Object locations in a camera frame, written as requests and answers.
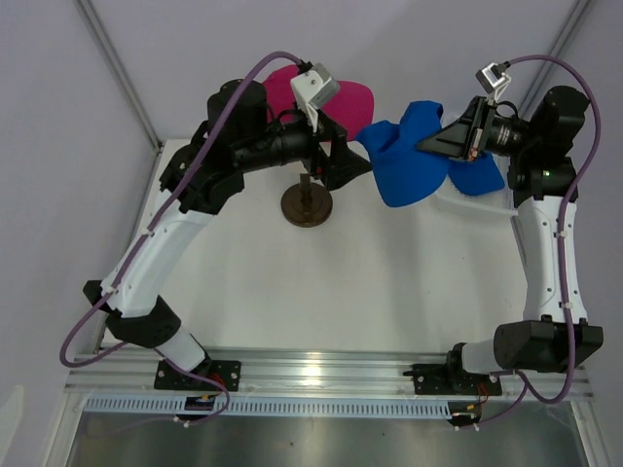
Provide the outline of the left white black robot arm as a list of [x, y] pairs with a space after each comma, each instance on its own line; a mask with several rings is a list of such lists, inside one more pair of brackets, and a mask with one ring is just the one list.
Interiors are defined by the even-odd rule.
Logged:
[[371, 123], [374, 94], [356, 82], [338, 85], [316, 106], [311, 126], [289, 79], [224, 84], [208, 98], [207, 118], [190, 143], [165, 168], [149, 224], [104, 279], [84, 285], [92, 311], [106, 313], [121, 344], [156, 350], [189, 389], [208, 383], [209, 357], [161, 289], [194, 238], [243, 190], [245, 174], [301, 162], [320, 187], [336, 191], [371, 171], [348, 143]]

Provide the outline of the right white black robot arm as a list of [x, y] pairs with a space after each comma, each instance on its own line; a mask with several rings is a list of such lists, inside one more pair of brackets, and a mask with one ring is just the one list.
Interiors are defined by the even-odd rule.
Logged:
[[603, 346], [604, 331], [590, 324], [579, 293], [573, 235], [578, 192], [568, 156], [589, 105], [582, 91], [557, 86], [525, 121], [500, 116], [497, 103], [476, 96], [454, 122], [417, 145], [463, 163], [484, 152], [510, 160], [507, 184], [527, 280], [523, 318], [499, 325], [488, 341], [453, 348], [443, 378], [456, 393], [473, 387], [479, 374], [564, 373]]

